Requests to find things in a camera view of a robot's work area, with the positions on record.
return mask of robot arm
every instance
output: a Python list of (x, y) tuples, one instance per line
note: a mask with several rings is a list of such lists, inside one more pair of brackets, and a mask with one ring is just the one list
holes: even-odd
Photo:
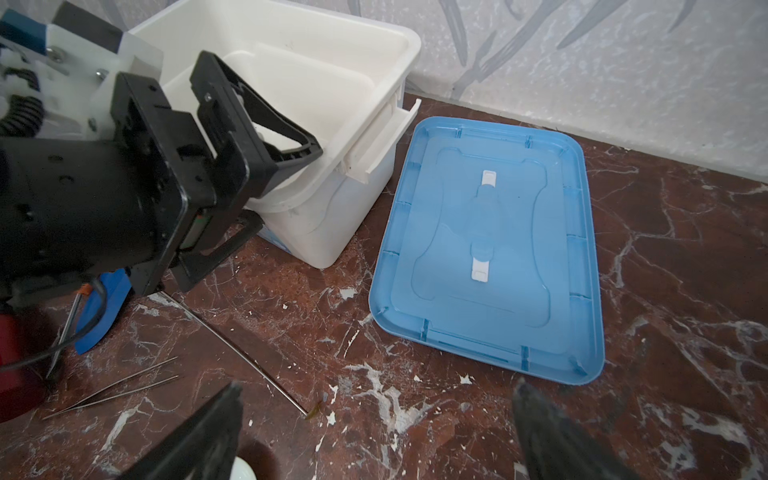
[[(258, 233), (262, 221), (243, 210), (246, 201), (323, 152), (210, 52), (200, 53), (190, 76), (204, 135), (191, 113), (168, 102), (156, 48), (65, 2), (46, 29), (42, 57), (41, 42), (30, 40), (31, 20), (19, 16), (7, 20), (6, 12), (0, 20), (6, 97), (17, 89), (9, 104), (36, 100), (47, 119), (79, 129), (64, 140), (48, 137), (46, 126), (2, 130), (0, 121), (6, 303), (60, 296), (84, 277), (122, 267), (140, 295), (156, 291), (169, 268), (189, 290)], [(19, 70), (32, 73), (39, 91)], [(281, 151), (253, 123), (300, 146)], [(234, 223), (243, 229), (217, 247)]]

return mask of brown marble surface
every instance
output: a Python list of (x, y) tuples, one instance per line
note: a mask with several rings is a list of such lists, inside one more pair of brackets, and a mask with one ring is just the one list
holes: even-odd
[[(406, 105), (414, 97), (406, 98)], [(424, 100), (435, 115), (516, 123)], [(332, 267), (252, 240), (176, 294), (322, 415), (306, 421), (175, 308), (133, 297), (106, 339), (65, 355), (39, 409), (0, 425), (2, 478), (111, 478), (230, 379), (243, 384), (240, 456), (259, 479), (514, 478), (520, 374), (417, 345), (371, 321), (367, 293), (396, 174)], [(768, 476), (768, 187), (578, 138), (589, 173), (606, 365), (587, 386), (530, 379), (643, 478)], [(167, 284), (173, 292), (174, 285)], [(44, 313), (61, 322), (69, 300)], [(171, 356), (146, 392), (41, 421)]]

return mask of metal bolt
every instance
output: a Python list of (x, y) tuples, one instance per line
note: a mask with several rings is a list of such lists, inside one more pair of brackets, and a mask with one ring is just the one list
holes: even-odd
[(45, 54), (56, 63), (62, 63), (66, 57), (65, 53), (56, 47), (46, 47)]

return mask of blue plastic lid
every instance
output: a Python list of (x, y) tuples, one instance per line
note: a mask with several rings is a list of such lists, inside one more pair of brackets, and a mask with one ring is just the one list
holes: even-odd
[(416, 126), (369, 297), (387, 332), (556, 382), (605, 360), (576, 141), (460, 118)]

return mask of wallpaper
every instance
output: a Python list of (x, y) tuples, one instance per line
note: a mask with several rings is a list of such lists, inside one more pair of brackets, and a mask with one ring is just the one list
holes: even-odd
[[(765, 0), (300, 2), (419, 33), (415, 93), (768, 180)], [(48, 22), (58, 3), (0, 8)], [(74, 3), (128, 29), (173, 2)]]

